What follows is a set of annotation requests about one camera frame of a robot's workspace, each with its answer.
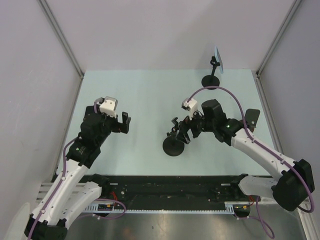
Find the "wooden base phone stand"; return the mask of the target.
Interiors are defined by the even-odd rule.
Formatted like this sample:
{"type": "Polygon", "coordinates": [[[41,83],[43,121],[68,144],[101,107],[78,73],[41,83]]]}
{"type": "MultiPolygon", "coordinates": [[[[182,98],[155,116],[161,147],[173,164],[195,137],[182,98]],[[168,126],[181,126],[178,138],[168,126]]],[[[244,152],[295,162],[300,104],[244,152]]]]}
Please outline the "wooden base phone stand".
{"type": "Polygon", "coordinates": [[[259,109],[253,109],[253,108],[249,108],[245,112],[244,119],[246,122],[246,126],[252,133],[254,132],[257,126],[260,113],[261,111],[259,109]]]}

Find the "black stand with blue phone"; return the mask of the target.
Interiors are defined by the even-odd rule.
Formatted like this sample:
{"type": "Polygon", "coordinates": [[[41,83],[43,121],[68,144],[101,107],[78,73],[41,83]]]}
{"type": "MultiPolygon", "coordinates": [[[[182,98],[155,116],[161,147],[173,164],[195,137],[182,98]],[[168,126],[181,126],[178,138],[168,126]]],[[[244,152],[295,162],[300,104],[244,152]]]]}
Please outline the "black stand with blue phone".
{"type": "Polygon", "coordinates": [[[201,84],[203,87],[210,87],[209,90],[213,90],[213,87],[220,86],[220,80],[215,76],[216,69],[220,66],[220,63],[217,61],[215,56],[211,57],[210,64],[212,65],[212,71],[210,75],[206,75],[202,78],[201,84]]]}

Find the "light blue phone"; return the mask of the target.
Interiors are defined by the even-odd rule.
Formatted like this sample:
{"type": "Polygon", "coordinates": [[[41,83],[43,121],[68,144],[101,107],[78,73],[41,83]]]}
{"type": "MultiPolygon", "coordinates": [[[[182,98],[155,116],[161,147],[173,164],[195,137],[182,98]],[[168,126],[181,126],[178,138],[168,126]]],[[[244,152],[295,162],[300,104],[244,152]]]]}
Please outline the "light blue phone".
{"type": "Polygon", "coordinates": [[[214,47],[214,57],[216,60],[216,66],[219,69],[220,73],[223,74],[224,73],[224,66],[223,66],[223,61],[222,58],[220,56],[220,52],[217,46],[214,47]]]}

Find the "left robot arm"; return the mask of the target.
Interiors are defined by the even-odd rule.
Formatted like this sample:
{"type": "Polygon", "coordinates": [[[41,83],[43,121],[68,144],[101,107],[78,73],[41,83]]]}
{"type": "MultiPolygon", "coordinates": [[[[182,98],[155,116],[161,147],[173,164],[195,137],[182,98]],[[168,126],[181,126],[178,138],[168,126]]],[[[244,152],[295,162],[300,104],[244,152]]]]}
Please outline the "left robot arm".
{"type": "Polygon", "coordinates": [[[89,204],[110,196],[110,181],[99,174],[93,174],[76,195],[72,193],[101,153],[107,137],[111,133],[129,132],[131,117],[123,112],[119,122],[111,103],[94,104],[91,109],[92,112],[86,112],[77,137],[63,149],[62,171],[29,215],[24,230],[29,240],[65,239],[72,223],[89,204]]]}

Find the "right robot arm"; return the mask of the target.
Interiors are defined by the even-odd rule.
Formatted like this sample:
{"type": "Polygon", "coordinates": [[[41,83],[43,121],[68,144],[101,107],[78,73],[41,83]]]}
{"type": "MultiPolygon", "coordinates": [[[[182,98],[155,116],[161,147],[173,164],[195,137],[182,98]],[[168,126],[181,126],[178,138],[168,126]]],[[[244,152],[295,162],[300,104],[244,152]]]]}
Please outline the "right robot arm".
{"type": "Polygon", "coordinates": [[[306,160],[294,160],[264,145],[241,121],[227,118],[217,100],[203,102],[202,114],[193,98],[184,100],[181,107],[189,112],[183,123],[193,138],[213,133],[218,141],[246,154],[270,174],[270,178],[241,174],[230,188],[235,200],[249,195],[270,198],[292,212],[315,190],[312,167],[306,160]]]}

